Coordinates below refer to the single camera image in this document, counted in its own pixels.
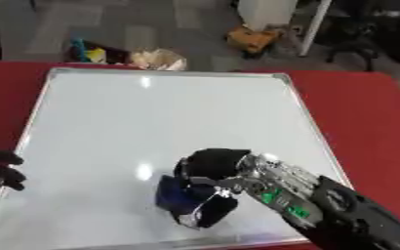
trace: office chair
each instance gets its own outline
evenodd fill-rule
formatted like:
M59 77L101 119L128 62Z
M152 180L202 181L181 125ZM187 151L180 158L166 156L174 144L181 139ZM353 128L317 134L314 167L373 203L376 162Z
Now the office chair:
M355 53L365 61L366 71L373 71L373 60L379 56L379 50L372 37L381 19L394 18L400 13L400 0L339 0L335 6L349 18L337 19L337 24L329 29L329 36L342 41L331 48L326 62L333 63L338 53Z

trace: gray floor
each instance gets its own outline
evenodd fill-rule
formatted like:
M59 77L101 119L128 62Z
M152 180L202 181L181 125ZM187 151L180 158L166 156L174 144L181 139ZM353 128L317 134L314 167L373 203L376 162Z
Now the gray floor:
M189 70L280 69L361 70L353 55L324 63L326 49L307 58L270 55L244 61L222 36L240 24L228 0L0 0L0 32L7 61L59 62L65 41L81 37L130 51L171 49L188 59ZM400 64L377 60L378 71L400 82Z

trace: robotic arm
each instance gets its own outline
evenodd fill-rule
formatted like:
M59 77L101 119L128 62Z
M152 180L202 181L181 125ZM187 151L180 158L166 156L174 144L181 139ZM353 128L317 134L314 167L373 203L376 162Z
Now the robotic arm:
M210 148L183 158L174 174L191 196L198 197L193 192L207 187L215 188L211 197L222 200L247 192L322 249L400 250L400 220L390 212L348 187L272 155ZM172 214L179 223L189 222L192 227L210 216L214 209L208 206L222 208L222 202L211 205L211 197L196 206L190 220L181 211ZM235 207L228 206L228 212Z
M25 176L12 152L0 151L0 187L22 190ZM208 228L236 208L232 194L247 192L279 213L324 250L400 250L400 220L371 199L269 154L210 148L183 158L163 177L158 206L180 224Z

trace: table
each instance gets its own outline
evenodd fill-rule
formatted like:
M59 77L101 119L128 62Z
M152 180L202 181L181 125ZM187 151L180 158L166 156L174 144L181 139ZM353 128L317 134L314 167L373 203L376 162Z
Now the table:
M0 149L15 147L47 70L60 65L0 62ZM379 73L289 74L354 186L400 217L399 87Z

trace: black glove fingers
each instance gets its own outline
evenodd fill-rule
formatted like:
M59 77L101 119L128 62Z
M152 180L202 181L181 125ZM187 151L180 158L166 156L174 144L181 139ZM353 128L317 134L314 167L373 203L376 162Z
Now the black glove fingers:
M23 160L11 151L0 151L0 163L21 165Z
M15 190L23 190L22 182L26 177L21 172L10 167L3 167L0 170L0 178L3 180L3 185Z

